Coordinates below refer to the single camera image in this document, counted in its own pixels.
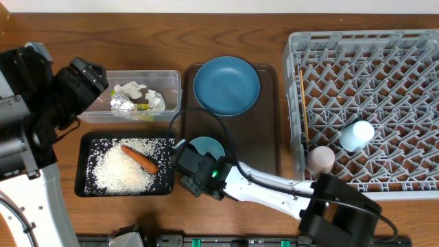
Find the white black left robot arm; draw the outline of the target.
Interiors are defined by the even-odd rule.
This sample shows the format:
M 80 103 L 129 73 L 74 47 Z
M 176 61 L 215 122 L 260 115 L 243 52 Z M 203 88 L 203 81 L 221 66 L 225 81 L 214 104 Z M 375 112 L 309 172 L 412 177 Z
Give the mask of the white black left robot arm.
M 53 145 L 107 88 L 83 58 L 59 72 L 41 43 L 1 52 L 1 216 L 17 246 L 78 246 Z

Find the light blue cup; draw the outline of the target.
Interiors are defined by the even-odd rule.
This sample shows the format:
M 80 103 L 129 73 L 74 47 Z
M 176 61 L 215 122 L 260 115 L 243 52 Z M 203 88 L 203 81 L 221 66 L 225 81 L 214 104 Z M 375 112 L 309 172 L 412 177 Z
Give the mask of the light blue cup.
M 356 121 L 342 130 L 340 145 L 348 152 L 360 152 L 372 140 L 375 129 L 367 121 Z

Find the pink cup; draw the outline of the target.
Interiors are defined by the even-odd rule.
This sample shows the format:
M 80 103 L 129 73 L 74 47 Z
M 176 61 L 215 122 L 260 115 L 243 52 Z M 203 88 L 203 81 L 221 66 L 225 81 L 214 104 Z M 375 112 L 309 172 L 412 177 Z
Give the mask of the pink cup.
M 318 146 L 306 156 L 306 167 L 312 174 L 328 174 L 335 162 L 335 153 L 327 146 Z

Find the light blue bowl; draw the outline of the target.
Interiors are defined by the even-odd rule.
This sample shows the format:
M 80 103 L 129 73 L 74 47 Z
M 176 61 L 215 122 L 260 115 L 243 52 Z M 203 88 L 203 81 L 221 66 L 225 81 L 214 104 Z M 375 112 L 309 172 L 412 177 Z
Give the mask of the light blue bowl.
M 201 154 L 210 153 L 216 160 L 221 156 L 225 156 L 225 151 L 217 140 L 211 137 L 197 137 L 189 142 Z

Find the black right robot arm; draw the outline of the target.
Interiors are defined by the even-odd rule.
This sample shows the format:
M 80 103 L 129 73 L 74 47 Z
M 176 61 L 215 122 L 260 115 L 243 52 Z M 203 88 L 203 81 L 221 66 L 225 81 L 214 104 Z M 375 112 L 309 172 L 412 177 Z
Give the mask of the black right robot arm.
M 200 154 L 188 141 L 169 147 L 169 165 L 195 196 L 254 202 L 299 221 L 299 231 L 319 246 L 370 246 L 382 208 L 344 181 L 288 180 L 251 168 L 232 157 Z

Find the orange carrot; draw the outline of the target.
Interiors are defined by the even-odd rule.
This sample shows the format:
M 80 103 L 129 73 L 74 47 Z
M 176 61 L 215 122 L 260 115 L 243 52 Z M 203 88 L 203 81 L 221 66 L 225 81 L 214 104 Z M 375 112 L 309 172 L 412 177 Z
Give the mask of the orange carrot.
M 150 159 L 148 159 L 145 155 L 142 153 L 134 150 L 131 147 L 128 147 L 126 145 L 121 146 L 121 150 L 124 154 L 128 155 L 131 159 L 133 159 L 135 162 L 137 162 L 144 170 L 151 174 L 157 174 L 158 173 L 158 167 L 155 163 L 153 163 Z

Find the wooden chopstick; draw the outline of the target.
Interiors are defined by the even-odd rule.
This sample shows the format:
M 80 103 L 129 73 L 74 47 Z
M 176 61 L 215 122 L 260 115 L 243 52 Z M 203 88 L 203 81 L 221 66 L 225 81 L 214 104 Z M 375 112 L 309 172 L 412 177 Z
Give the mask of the wooden chopstick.
M 302 104 L 303 104 L 304 102 L 306 103 L 306 99 L 305 99 L 305 89 L 304 89 L 303 73 L 302 73 L 302 71 L 300 69 L 299 69 L 299 77 L 300 77 L 300 92 L 301 92 Z
M 308 118 L 307 118 L 307 109 L 306 103 L 304 102 L 302 105 L 303 115 L 304 115 L 304 123 L 305 123 L 305 134 L 306 134 L 306 142 L 309 141 L 309 129 L 308 129 Z

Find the dark blue plate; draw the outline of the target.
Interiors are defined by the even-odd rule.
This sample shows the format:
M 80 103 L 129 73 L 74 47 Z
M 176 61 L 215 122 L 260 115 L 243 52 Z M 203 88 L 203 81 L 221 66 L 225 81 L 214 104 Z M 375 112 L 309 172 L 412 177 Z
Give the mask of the dark blue plate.
M 198 103 L 219 116 L 244 113 L 257 101 L 260 90 L 260 79 L 254 67 L 232 56 L 221 56 L 206 62 L 193 81 Z

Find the green snack wrapper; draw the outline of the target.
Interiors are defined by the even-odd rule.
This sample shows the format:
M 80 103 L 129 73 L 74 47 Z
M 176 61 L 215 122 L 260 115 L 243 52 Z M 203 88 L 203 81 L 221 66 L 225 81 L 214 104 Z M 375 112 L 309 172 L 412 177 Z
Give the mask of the green snack wrapper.
M 153 116 L 147 113 L 149 109 L 146 99 L 146 103 L 134 103 L 132 99 L 114 91 L 110 95 L 113 115 L 137 121 L 153 121 Z

